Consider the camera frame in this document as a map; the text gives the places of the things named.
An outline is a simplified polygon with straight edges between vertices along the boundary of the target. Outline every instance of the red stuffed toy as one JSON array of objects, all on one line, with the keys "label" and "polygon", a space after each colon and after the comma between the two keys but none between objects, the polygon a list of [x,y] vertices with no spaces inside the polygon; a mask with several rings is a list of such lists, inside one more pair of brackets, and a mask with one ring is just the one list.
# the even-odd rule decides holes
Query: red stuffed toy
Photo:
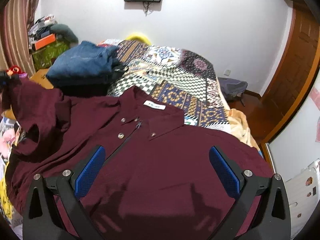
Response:
[{"label": "red stuffed toy", "polygon": [[12,76],[13,74],[25,74],[18,66],[12,66],[7,70],[8,76]]}]

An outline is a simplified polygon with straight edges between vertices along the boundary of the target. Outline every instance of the shirt collar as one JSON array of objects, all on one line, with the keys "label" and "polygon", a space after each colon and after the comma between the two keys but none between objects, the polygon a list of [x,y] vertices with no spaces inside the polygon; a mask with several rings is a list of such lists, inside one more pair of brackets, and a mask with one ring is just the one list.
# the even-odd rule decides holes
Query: shirt collar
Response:
[{"label": "shirt collar", "polygon": [[137,108],[138,106],[142,106],[146,100],[150,100],[156,104],[166,105],[164,110],[150,109],[151,111],[164,111],[166,115],[155,115],[155,117],[148,119],[149,140],[164,135],[165,133],[168,133],[184,124],[183,110],[169,104],[160,103],[136,86],[132,86],[127,89],[119,98],[121,112],[125,118],[125,122],[123,124],[131,122],[139,117]]}]

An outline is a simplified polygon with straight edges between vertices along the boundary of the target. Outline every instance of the blue gripper pad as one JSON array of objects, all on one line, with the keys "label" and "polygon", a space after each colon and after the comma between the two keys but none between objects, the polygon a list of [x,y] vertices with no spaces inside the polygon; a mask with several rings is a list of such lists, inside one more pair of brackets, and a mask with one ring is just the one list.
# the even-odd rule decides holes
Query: blue gripper pad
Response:
[{"label": "blue gripper pad", "polygon": [[91,185],[97,177],[106,157],[106,152],[100,146],[93,154],[87,165],[84,167],[75,181],[75,196],[77,199],[84,197],[89,192]]},{"label": "blue gripper pad", "polygon": [[240,196],[240,181],[216,147],[211,147],[209,159],[228,196],[238,199]]}]

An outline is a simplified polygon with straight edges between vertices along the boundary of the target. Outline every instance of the green cloth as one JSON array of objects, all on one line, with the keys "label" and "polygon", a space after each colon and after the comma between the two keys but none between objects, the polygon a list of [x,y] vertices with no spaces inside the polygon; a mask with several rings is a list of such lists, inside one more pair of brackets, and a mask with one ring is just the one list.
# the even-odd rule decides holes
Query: green cloth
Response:
[{"label": "green cloth", "polygon": [[49,68],[52,66],[55,59],[63,52],[69,49],[67,41],[55,41],[40,50],[32,53],[33,62],[36,71],[42,68]]}]

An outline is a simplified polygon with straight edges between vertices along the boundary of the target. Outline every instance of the maroon shirt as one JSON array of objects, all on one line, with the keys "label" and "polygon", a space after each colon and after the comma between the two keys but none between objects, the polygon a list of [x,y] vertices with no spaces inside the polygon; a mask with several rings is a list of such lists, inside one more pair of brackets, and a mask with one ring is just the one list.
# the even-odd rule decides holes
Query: maroon shirt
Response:
[{"label": "maroon shirt", "polygon": [[[272,175],[255,148],[222,131],[184,125],[183,111],[174,106],[143,105],[146,100],[164,104],[137,87],[119,98],[74,98],[22,80],[10,85],[3,100],[10,101],[29,132],[13,150],[5,177],[9,199],[20,213],[36,173],[50,177],[72,169],[97,144],[107,158],[132,133],[81,199],[110,240],[207,239],[234,202],[210,164],[214,145],[242,169]],[[138,121],[142,125],[136,129]],[[258,201],[239,233],[247,230]],[[58,202],[68,231],[75,233],[61,206]]]}]

